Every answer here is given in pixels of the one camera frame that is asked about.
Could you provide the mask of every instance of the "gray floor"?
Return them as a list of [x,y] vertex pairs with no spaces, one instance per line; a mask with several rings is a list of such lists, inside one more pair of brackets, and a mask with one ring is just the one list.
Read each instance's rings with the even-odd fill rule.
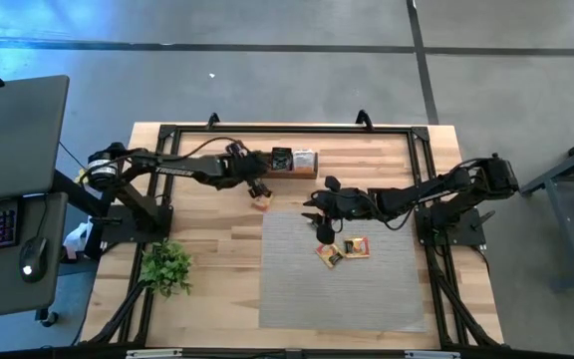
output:
[[[574,48],[574,0],[417,0],[434,47]],[[409,46],[404,0],[0,0],[0,37],[219,44]],[[455,125],[465,158],[499,152],[521,182],[574,145],[574,57],[428,56],[439,122]],[[5,80],[67,74],[62,141],[80,159],[129,138],[135,121],[426,124],[416,56],[237,52],[0,49]],[[60,154],[58,166],[77,166]],[[568,273],[564,243],[542,193],[489,202],[491,280],[506,343],[574,354],[574,290],[553,293]],[[70,285],[86,292],[86,285]],[[64,299],[73,308],[84,298]],[[23,328],[21,319],[0,325]],[[72,342],[75,329],[27,347]],[[0,350],[19,348],[18,344]]]

